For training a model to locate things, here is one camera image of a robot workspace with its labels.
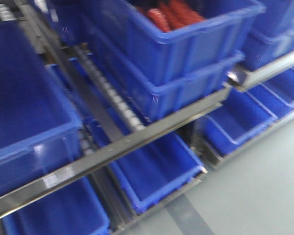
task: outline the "stacked bin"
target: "stacked bin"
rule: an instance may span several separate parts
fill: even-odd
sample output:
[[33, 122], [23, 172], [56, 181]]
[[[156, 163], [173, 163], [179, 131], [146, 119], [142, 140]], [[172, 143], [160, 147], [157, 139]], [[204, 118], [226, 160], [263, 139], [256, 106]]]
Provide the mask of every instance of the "stacked bin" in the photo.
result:
[[17, 23], [0, 23], [0, 196], [79, 157], [80, 127]]
[[189, 0], [207, 20], [168, 33], [125, 0], [81, 0], [86, 41], [133, 100], [155, 121], [222, 88], [226, 71], [264, 7], [254, 0]]
[[243, 64], [253, 71], [294, 50], [294, 0], [260, 0], [268, 8], [259, 15], [243, 46]]

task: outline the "metal shelf rail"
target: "metal shelf rail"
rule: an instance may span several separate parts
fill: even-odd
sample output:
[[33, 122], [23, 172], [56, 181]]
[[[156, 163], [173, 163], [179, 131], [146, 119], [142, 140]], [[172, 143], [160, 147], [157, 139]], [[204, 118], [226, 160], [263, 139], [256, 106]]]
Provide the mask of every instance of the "metal shelf rail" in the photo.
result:
[[30, 6], [22, 4], [20, 0], [15, 0], [15, 3], [28, 20], [31, 27], [35, 30], [48, 52], [52, 55], [53, 59], [59, 64], [68, 78], [71, 79], [93, 115], [103, 126], [112, 144], [0, 197], [0, 219], [106, 166], [111, 161], [209, 113], [221, 106], [221, 102], [225, 100], [229, 94], [231, 88], [225, 85], [224, 89], [160, 121], [150, 124], [142, 130], [124, 137], [102, 105], [97, 101], [97, 97], [90, 92], [87, 84], [83, 82], [83, 79], [80, 79], [78, 72], [70, 65], [66, 55], [54, 42], [54, 39], [50, 36], [49, 29], [41, 22], [37, 13], [35, 13]]
[[228, 73], [228, 76], [231, 85], [237, 90], [244, 92], [292, 67], [294, 67], [294, 51], [255, 71], [248, 71], [242, 65], [238, 64]]

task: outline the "gray floor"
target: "gray floor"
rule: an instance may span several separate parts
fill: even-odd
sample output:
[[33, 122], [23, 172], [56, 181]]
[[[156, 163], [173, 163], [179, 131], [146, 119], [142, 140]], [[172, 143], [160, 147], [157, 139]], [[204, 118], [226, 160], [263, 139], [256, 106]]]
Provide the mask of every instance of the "gray floor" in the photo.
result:
[[294, 120], [124, 234], [294, 235]]

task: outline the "shelf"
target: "shelf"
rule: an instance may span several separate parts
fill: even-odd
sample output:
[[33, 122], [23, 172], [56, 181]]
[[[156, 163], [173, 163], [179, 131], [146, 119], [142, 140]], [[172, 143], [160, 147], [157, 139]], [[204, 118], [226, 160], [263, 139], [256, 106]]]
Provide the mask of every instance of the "shelf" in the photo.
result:
[[[205, 114], [208, 114], [212, 110], [220, 107], [221, 102], [225, 100], [229, 94], [231, 87], [225, 84], [225, 87], [220, 91], [217, 91], [142, 129], [134, 129], [134, 133], [128, 136], [123, 136], [120, 129], [98, 101], [98, 98], [91, 92], [87, 84], [83, 82], [84, 79], [81, 79], [79, 73], [71, 66], [67, 56], [55, 42], [49, 29], [41, 22], [37, 13], [35, 13], [30, 6], [23, 5], [19, 0], [15, 0], [15, 2], [46, 47], [47, 51], [61, 67], [66, 76], [72, 81], [92, 114], [101, 123], [112, 144], [96, 150], [90, 155], [82, 157], [69, 165], [0, 197], [0, 219], [80, 179], [81, 177], [106, 166], [111, 161], [114, 161], [131, 151], [178, 129]], [[79, 57], [83, 57], [81, 50], [75, 48], [75, 51]], [[92, 79], [100, 80], [100, 77], [96, 77], [96, 68], [93, 67], [93, 65], [87, 65], [87, 67], [93, 68], [91, 71]], [[170, 198], [174, 198], [176, 195], [179, 195], [179, 193], [173, 193], [173, 195], [164, 199], [164, 202], [161, 204], [170, 201]]]
[[242, 145], [241, 147], [239, 147], [238, 149], [236, 149], [231, 154], [226, 155], [226, 156], [223, 156], [223, 157], [220, 156], [216, 152], [216, 150], [214, 150], [213, 147], [209, 143], [207, 143], [205, 140], [197, 141], [196, 146], [194, 146], [194, 147], [197, 149], [197, 151], [199, 151], [202, 154], [202, 156], [206, 160], [208, 160], [208, 162], [210, 163], [210, 165], [214, 169], [217, 169], [221, 165], [223, 165], [226, 162], [228, 162], [229, 160], [231, 160], [231, 159], [239, 156], [241, 153], [243, 153], [244, 151], [246, 151], [248, 148], [250, 148], [251, 146], [255, 145], [260, 140], [262, 140], [266, 136], [270, 135], [271, 133], [273, 133], [274, 131], [276, 131], [278, 128], [284, 126], [285, 124], [287, 124], [288, 122], [290, 122], [293, 119], [294, 119], [294, 110], [291, 113], [289, 113], [288, 115], [286, 115], [285, 117], [283, 117], [282, 119], [280, 119], [277, 122], [273, 123], [263, 133], [259, 134], [255, 138], [249, 140], [248, 142], [246, 142], [244, 145]]
[[248, 71], [242, 65], [237, 65], [228, 72], [228, 76], [230, 83], [237, 90], [244, 92], [292, 67], [294, 67], [294, 51], [255, 71]]

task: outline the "blue storage crate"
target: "blue storage crate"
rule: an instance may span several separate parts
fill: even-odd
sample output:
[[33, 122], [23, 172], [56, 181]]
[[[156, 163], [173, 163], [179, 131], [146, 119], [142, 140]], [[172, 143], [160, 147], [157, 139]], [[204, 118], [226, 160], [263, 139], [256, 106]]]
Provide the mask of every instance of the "blue storage crate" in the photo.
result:
[[251, 30], [242, 51], [246, 58], [243, 64], [251, 71], [294, 50], [294, 29], [270, 38], [257, 30]]
[[226, 71], [244, 58], [241, 52], [237, 52], [230, 58], [167, 85], [155, 86], [100, 30], [95, 27], [93, 30], [92, 35], [88, 35], [92, 37], [88, 46], [106, 67], [104, 74], [110, 81], [119, 84], [121, 93], [128, 96], [150, 121], [161, 119], [222, 88], [223, 82], [227, 80]]
[[[110, 110], [125, 134], [127, 128]], [[109, 144], [101, 126], [92, 123], [94, 140], [100, 147]], [[202, 171], [203, 164], [176, 134], [170, 133], [110, 164], [121, 187], [137, 213], [157, 205]]]
[[258, 85], [249, 92], [279, 118], [294, 109], [294, 69]]
[[7, 235], [108, 235], [109, 219], [87, 178], [3, 218]]
[[17, 23], [0, 23], [0, 196], [78, 157], [80, 127]]
[[276, 115], [251, 94], [232, 90], [222, 107], [206, 115], [203, 135], [222, 155], [227, 155], [261, 133]]
[[208, 18], [169, 33], [160, 31], [126, 0], [81, 0], [91, 17], [85, 30], [100, 27], [154, 85], [166, 84], [240, 49], [255, 16], [255, 0], [187, 0]]
[[259, 0], [266, 5], [265, 14], [257, 16], [253, 28], [268, 37], [277, 37], [294, 27], [294, 0]]

